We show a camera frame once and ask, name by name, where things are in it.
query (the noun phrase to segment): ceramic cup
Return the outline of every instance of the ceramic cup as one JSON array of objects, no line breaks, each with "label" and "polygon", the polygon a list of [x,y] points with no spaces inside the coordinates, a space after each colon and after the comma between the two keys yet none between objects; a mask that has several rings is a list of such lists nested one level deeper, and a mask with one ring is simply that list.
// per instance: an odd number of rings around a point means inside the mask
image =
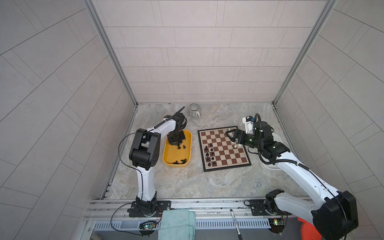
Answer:
[{"label": "ceramic cup", "polygon": [[199,118],[201,114],[200,105],[198,105],[197,103],[192,103],[191,105],[189,105],[188,113],[191,117]]}]

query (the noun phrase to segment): black mounting plate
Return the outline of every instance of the black mounting plate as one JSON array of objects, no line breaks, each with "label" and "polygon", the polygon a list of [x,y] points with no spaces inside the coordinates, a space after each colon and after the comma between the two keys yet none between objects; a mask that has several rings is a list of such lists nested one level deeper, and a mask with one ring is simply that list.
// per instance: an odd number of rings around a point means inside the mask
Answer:
[{"label": "black mounting plate", "polygon": [[[157,201],[156,202],[156,209],[160,208],[161,212],[165,210],[170,210],[170,201]],[[132,202],[131,208],[127,210],[129,212],[129,217],[148,217],[145,216],[142,212],[138,212],[138,205],[136,204],[136,201]]]},{"label": "black mounting plate", "polygon": [[[251,207],[252,216],[274,216],[270,215],[265,209],[264,199],[251,199],[248,200]],[[278,210],[276,215],[283,215],[283,213]]]}]

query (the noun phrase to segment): gray marble surface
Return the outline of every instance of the gray marble surface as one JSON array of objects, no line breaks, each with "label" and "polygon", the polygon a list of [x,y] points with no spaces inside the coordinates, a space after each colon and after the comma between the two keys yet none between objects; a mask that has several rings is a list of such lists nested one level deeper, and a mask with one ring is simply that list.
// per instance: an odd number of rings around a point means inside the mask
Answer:
[{"label": "gray marble surface", "polygon": [[[197,130],[216,127],[238,126],[245,130],[242,118],[259,113],[262,121],[268,122],[274,132],[288,146],[286,138],[270,103],[207,103],[200,104],[202,115],[192,118],[188,115],[189,103],[185,104],[141,104],[131,128],[149,128],[160,122],[167,114],[172,115],[182,106],[188,123],[185,129],[192,133],[191,159],[186,167],[169,167],[159,158],[155,169],[155,188],[157,198],[194,198],[194,197],[258,197],[280,188],[291,195],[306,195],[291,177],[281,170],[264,170],[261,168],[257,155],[249,154],[251,166],[239,167],[213,172],[203,172]],[[129,165],[128,158],[133,135],[128,137],[122,160]],[[161,141],[162,156],[165,138]],[[136,170],[121,163],[117,168],[108,199],[134,199],[137,195]]]}]

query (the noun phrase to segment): chessboard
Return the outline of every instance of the chessboard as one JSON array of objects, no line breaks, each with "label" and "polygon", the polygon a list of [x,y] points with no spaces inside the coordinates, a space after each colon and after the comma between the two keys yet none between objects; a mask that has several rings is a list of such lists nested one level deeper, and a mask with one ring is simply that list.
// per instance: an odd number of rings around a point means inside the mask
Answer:
[{"label": "chessboard", "polygon": [[251,166],[244,147],[231,142],[225,135],[226,131],[234,128],[237,126],[197,131],[204,172]]}]

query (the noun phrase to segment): robotic arm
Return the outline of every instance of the robotic arm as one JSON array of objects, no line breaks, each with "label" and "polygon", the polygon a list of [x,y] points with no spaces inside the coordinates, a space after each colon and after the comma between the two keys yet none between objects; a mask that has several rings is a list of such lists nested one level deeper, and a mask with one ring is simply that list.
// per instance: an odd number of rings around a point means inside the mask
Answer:
[{"label": "robotic arm", "polygon": [[338,240],[358,227],[356,199],[351,193],[340,192],[326,183],[300,162],[289,148],[274,141],[273,128],[267,122],[261,121],[259,114],[255,118],[243,118],[243,123],[246,131],[234,129],[226,132],[231,141],[257,148],[257,154],[264,164],[275,164],[282,169],[313,200],[301,200],[283,190],[275,189],[266,194],[268,213],[273,214],[277,210],[292,213],[313,224],[327,240]]},{"label": "robotic arm", "polygon": [[139,190],[136,196],[138,211],[151,216],[156,211],[156,190],[154,186],[153,167],[160,155],[160,140],[168,137],[170,145],[179,146],[185,140],[184,132],[187,120],[181,111],[166,115],[157,125],[148,129],[138,129],[133,139],[129,159],[136,167]]}]

